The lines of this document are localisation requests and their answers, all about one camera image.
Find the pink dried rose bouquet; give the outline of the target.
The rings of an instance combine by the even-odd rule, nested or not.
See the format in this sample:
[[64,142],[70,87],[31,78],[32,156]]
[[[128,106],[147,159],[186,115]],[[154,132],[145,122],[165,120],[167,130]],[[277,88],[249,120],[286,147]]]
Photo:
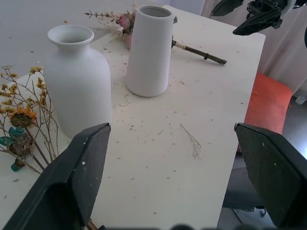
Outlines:
[[[132,32],[134,28],[134,23],[135,23],[135,16],[136,16],[136,11],[138,9],[138,4],[136,3],[136,0],[132,0],[132,10],[127,11],[126,13],[115,13],[113,11],[107,12],[107,13],[93,13],[89,10],[89,12],[84,13],[87,15],[89,18],[91,17],[101,17],[101,21],[105,21],[105,25],[109,23],[115,23],[116,26],[110,26],[110,30],[112,30],[112,33],[116,37],[120,37],[123,41],[126,43],[127,49],[130,49],[131,45],[131,40],[132,40]],[[185,44],[182,44],[180,42],[175,41],[172,39],[172,45],[171,48],[177,47],[182,50],[188,51],[190,53],[199,55],[203,57],[204,60],[211,60],[214,61],[222,66],[225,66],[227,63],[226,60],[221,59],[219,57],[213,56],[209,53],[205,53],[203,51],[191,48],[189,46],[186,46]]]

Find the white flared-neck ceramic vase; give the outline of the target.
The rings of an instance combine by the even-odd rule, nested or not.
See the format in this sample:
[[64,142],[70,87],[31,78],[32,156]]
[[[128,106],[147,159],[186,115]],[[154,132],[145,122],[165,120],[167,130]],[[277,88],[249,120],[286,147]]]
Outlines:
[[49,30],[57,50],[48,55],[43,75],[63,133],[73,138],[86,128],[111,123],[111,75],[105,57],[90,47],[94,33],[80,25]]

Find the white tapered cylinder vase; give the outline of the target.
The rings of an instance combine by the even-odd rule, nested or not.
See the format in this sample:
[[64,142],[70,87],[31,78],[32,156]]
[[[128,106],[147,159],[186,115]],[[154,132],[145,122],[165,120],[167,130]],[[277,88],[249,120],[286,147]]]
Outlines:
[[173,20],[172,12],[157,6],[136,11],[126,74],[132,93],[155,97],[167,89]]

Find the orange cushioned stool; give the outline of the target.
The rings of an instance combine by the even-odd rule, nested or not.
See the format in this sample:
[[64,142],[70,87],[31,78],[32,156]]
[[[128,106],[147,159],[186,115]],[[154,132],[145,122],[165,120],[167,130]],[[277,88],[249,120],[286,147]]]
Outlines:
[[258,72],[244,123],[281,134],[291,97],[289,87]]

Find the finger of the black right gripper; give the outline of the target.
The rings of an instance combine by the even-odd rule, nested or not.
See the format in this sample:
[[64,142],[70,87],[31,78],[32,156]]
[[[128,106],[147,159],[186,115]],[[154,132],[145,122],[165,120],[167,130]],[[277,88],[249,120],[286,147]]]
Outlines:
[[211,16],[225,16],[241,6],[244,0],[221,0],[212,10]]
[[238,28],[233,31],[233,34],[247,36],[258,33],[269,27],[278,29],[282,23],[281,12],[278,9],[272,9],[267,12],[262,12],[249,17]]

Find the thin dried twig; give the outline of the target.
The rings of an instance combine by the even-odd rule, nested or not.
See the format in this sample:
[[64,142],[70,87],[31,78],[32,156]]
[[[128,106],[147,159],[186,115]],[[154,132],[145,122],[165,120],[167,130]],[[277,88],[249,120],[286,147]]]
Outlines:
[[187,135],[189,136],[190,138],[190,141],[193,145],[193,152],[192,152],[192,156],[193,158],[196,160],[202,160],[200,158],[200,152],[201,152],[201,144],[193,137],[193,135],[191,135],[187,130],[186,128],[180,123],[180,126],[184,129],[184,131],[187,133]]

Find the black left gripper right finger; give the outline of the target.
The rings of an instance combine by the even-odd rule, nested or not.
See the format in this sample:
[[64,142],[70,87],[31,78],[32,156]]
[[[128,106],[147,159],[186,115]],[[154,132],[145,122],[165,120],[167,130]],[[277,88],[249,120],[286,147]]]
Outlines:
[[268,129],[237,123],[234,131],[249,179],[273,224],[307,230],[307,159]]

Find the yellow dried sunflower bouquet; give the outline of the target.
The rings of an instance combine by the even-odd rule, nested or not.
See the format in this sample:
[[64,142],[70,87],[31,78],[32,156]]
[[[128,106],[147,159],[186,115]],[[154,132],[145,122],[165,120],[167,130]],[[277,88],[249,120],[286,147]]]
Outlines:
[[43,68],[32,67],[22,83],[11,66],[0,67],[0,152],[14,157],[18,171],[27,166],[40,174],[59,155],[59,133]]

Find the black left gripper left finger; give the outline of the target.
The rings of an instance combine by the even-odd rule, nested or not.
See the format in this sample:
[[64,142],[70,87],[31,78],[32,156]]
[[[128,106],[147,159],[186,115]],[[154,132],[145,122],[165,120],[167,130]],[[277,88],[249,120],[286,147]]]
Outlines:
[[42,172],[3,230],[84,230],[101,184],[111,126],[87,128]]

